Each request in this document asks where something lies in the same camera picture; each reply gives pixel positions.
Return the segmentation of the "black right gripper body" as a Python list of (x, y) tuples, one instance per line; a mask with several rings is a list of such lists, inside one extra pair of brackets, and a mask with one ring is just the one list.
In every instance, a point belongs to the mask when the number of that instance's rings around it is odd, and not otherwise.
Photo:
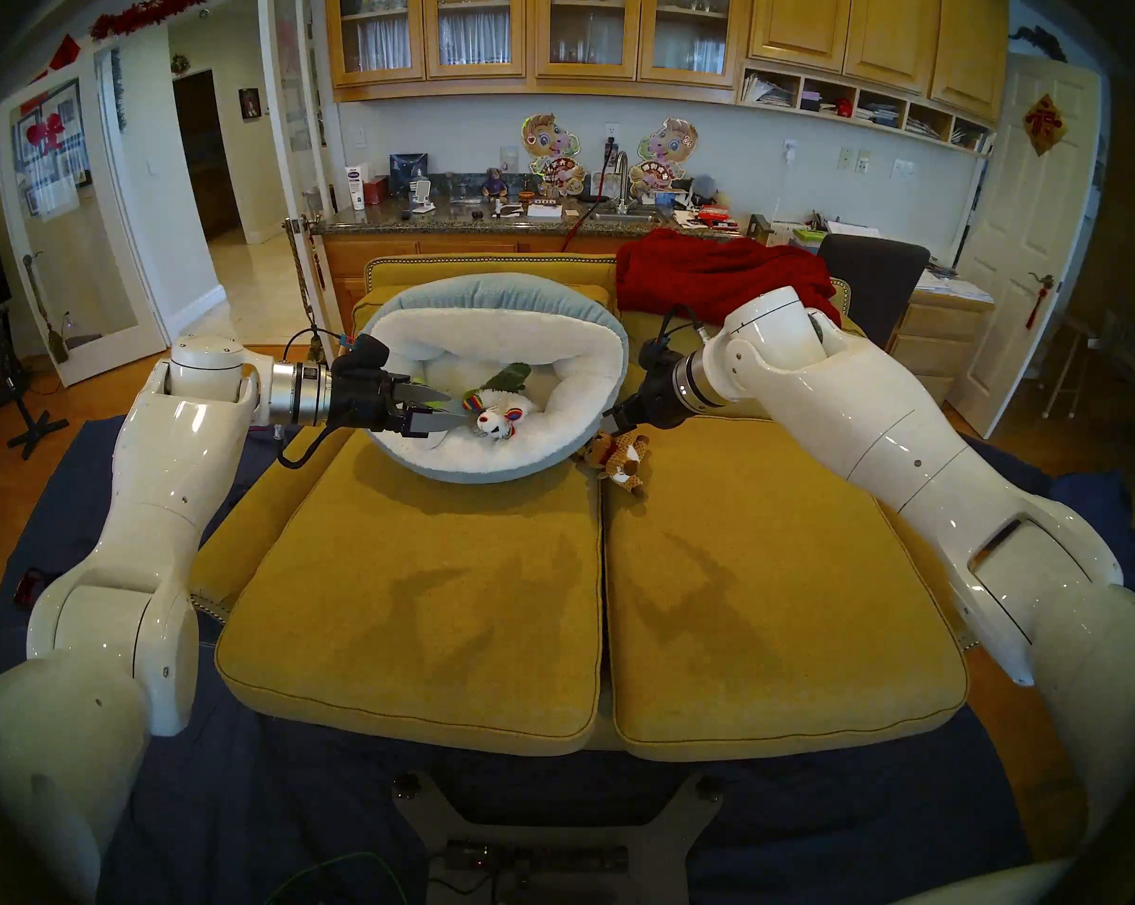
[(682, 401), (676, 384), (676, 367), (682, 362), (684, 360), (656, 364), (645, 372), (642, 384), (632, 395), (617, 402), (630, 424), (630, 431), (642, 425), (666, 431), (690, 418), (690, 407)]

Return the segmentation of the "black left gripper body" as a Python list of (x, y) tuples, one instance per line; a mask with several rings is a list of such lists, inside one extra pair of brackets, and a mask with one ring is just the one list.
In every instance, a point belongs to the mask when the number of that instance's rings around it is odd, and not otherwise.
[(330, 427), (407, 435), (412, 379), (380, 368), (330, 368)]

